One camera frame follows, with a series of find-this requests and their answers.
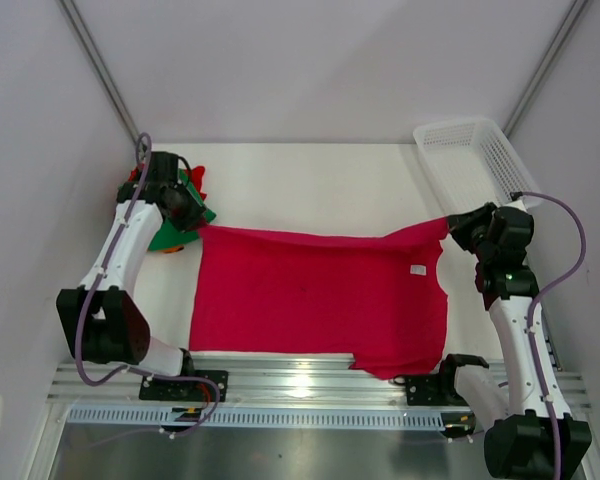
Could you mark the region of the crimson t shirt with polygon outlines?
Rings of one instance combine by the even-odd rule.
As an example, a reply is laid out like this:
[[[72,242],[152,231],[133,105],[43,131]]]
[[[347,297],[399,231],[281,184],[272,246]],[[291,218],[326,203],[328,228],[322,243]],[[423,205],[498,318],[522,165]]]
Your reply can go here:
[[[381,237],[206,227],[189,347],[349,354],[382,380],[426,374],[446,342],[447,233],[442,218]]]

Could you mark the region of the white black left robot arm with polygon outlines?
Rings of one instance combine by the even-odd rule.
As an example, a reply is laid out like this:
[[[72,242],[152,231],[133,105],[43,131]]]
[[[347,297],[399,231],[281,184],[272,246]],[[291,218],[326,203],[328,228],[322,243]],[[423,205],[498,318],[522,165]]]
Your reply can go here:
[[[149,246],[164,225],[179,233],[205,224],[207,208],[180,155],[159,151],[143,162],[118,189],[114,220],[103,247],[76,288],[56,299],[63,332],[83,381],[98,380],[84,365],[112,364],[162,377],[162,388],[177,400],[196,390],[190,354],[156,339],[134,301],[136,280]]]

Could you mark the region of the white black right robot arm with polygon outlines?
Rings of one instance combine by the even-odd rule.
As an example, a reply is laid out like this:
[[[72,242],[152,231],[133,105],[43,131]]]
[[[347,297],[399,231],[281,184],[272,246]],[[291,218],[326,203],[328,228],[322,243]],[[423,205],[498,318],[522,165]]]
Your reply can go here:
[[[507,380],[488,363],[448,355],[436,380],[448,403],[464,400],[484,430],[484,459],[498,479],[570,479],[592,442],[589,424],[574,418],[551,363],[540,300],[527,262],[535,224],[522,201],[487,203],[447,218],[456,244],[477,259],[475,285],[496,329]]]

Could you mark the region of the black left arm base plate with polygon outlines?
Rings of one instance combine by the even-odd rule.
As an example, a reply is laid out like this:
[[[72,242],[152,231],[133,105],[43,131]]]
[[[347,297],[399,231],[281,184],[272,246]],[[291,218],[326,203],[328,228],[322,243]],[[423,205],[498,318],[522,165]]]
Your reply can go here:
[[[228,387],[229,372],[226,370],[196,370],[195,376],[206,379],[217,385],[219,402],[224,402]],[[143,378],[139,390],[139,399],[143,401],[161,402],[204,402],[213,403],[216,395],[213,388],[200,381],[149,380]]]

